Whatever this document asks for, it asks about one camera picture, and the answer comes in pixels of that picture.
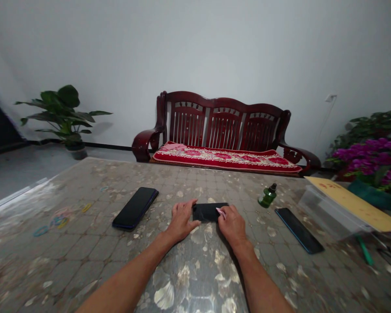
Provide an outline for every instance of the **hand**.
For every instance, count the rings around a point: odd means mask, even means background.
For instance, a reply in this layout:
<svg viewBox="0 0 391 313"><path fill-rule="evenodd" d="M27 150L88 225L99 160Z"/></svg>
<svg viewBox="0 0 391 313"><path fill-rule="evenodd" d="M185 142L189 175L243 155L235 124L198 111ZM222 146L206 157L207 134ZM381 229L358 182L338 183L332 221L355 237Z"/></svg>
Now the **hand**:
<svg viewBox="0 0 391 313"><path fill-rule="evenodd" d="M245 220L234 205L223 206L221 210L226 213L226 219L222 215L219 216L219 228L234 250L235 247L245 244L248 240L245 231Z"/></svg>
<svg viewBox="0 0 391 313"><path fill-rule="evenodd" d="M172 208L172 220L165 233L174 241L174 244L183 240L188 234L201 224L199 220L190 222L192 206L197 202L197 199L192 199L188 202L176 203Z"/></svg>

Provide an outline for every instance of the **phone screen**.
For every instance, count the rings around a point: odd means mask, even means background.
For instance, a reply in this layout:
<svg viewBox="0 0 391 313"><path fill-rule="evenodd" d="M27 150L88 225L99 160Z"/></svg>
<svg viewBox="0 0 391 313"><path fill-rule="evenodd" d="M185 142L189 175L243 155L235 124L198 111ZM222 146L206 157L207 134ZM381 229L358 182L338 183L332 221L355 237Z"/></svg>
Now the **phone screen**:
<svg viewBox="0 0 391 313"><path fill-rule="evenodd" d="M197 203L192 207L192 220L199 220L202 223L218 222L220 214L216 208L228 206L228 203Z"/></svg>
<svg viewBox="0 0 391 313"><path fill-rule="evenodd" d="M309 254L314 254L325 250L324 247L311 234L311 232L309 232L309 230L298 220L298 218L295 217L295 215L289 209L276 209L275 212L279 215L284 224L290 229L293 235Z"/></svg>
<svg viewBox="0 0 391 313"><path fill-rule="evenodd" d="M112 226L135 228L158 194L156 189L140 187L115 217Z"/></svg>

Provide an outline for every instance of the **table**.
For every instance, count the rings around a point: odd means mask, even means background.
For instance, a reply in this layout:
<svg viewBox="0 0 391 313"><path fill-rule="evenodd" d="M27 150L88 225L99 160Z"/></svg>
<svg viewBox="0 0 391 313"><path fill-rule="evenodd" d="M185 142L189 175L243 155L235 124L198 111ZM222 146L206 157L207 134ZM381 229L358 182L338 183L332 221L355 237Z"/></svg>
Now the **table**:
<svg viewBox="0 0 391 313"><path fill-rule="evenodd" d="M269 209L257 196L277 183ZM0 311L77 308L165 230L174 203L229 202L246 220L255 253L298 312L391 312L391 274L376 252L368 267L354 240L336 243L297 205L307 180L254 173L86 158L0 207ZM140 186L159 196L133 232L111 227ZM87 204L91 207L83 212ZM325 246L308 255L274 209L288 207ZM49 225L55 212L69 216ZM157 267L137 312L248 312L238 264L214 223L202 224Z"/></svg>

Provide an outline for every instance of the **yellow envelope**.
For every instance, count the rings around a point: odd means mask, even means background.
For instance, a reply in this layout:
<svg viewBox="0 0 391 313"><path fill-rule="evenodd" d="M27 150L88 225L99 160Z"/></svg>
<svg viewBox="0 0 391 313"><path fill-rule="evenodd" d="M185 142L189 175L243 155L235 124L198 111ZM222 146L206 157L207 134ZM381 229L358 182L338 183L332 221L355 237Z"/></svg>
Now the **yellow envelope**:
<svg viewBox="0 0 391 313"><path fill-rule="evenodd" d="M343 188L338 183L318 177L305 177L320 191L379 232L391 232L391 216Z"/></svg>

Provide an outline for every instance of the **floor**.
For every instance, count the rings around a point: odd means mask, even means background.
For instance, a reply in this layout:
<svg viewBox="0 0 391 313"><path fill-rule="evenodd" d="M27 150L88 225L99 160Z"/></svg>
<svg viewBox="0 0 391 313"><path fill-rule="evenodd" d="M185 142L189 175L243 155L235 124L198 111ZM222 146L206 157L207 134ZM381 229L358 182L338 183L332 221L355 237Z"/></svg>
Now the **floor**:
<svg viewBox="0 0 391 313"><path fill-rule="evenodd" d="M131 151L88 147L87 153L90 157L136 162ZM0 154L0 200L39 180L50 179L78 162L57 143Z"/></svg>

